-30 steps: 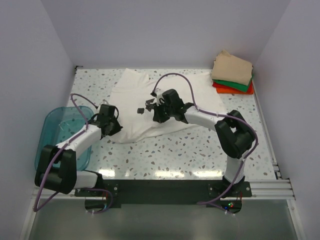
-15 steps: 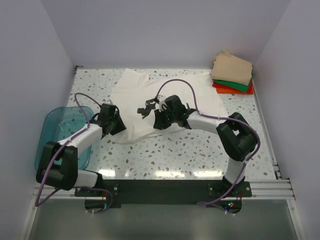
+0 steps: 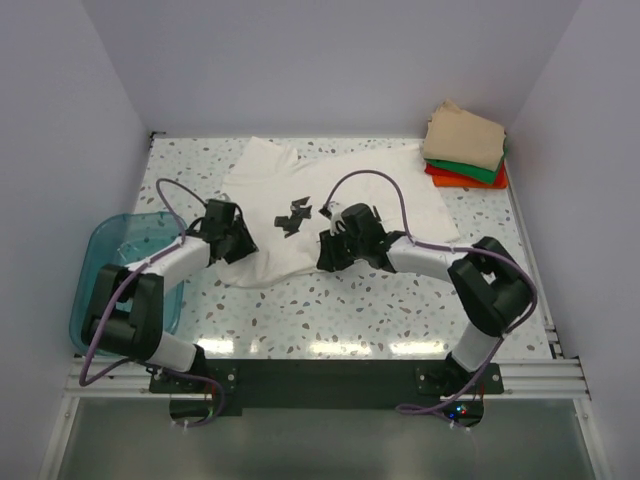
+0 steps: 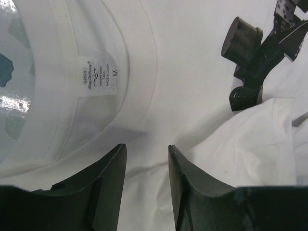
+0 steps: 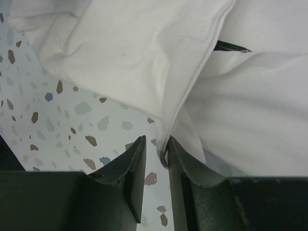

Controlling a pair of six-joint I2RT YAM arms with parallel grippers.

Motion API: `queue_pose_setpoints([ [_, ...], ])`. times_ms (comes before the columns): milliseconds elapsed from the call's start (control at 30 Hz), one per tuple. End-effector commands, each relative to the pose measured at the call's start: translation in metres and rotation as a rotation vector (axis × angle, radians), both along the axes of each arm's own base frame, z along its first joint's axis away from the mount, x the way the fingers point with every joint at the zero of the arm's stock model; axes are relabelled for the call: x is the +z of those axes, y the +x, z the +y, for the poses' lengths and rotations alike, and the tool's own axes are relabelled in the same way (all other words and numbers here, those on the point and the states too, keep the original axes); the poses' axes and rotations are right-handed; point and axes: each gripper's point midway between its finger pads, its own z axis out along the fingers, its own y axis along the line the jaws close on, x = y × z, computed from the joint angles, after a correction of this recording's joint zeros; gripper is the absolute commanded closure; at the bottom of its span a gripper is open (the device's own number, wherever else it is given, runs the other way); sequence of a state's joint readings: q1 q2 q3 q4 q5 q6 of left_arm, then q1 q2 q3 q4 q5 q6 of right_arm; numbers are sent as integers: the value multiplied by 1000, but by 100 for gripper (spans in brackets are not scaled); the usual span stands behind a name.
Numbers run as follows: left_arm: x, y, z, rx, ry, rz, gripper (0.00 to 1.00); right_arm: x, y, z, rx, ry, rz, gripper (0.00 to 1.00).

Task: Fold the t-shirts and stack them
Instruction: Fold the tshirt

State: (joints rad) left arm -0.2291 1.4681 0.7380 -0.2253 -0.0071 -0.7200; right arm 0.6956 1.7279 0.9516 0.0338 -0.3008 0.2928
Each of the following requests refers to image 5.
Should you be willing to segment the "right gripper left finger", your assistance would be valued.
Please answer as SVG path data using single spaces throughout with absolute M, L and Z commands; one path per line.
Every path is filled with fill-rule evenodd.
M 146 137 L 91 174 L 25 171 L 0 142 L 3 231 L 134 231 L 141 222 Z

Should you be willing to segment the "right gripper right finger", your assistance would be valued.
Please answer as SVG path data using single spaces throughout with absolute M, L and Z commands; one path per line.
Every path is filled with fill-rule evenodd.
M 305 231 L 305 177 L 224 177 L 167 144 L 174 229 L 177 231 Z

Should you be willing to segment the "white printed t shirt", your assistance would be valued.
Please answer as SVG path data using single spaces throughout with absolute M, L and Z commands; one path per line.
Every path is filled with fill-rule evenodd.
M 308 174 L 305 0 L 14 0 L 54 77 L 138 109 L 201 162 Z

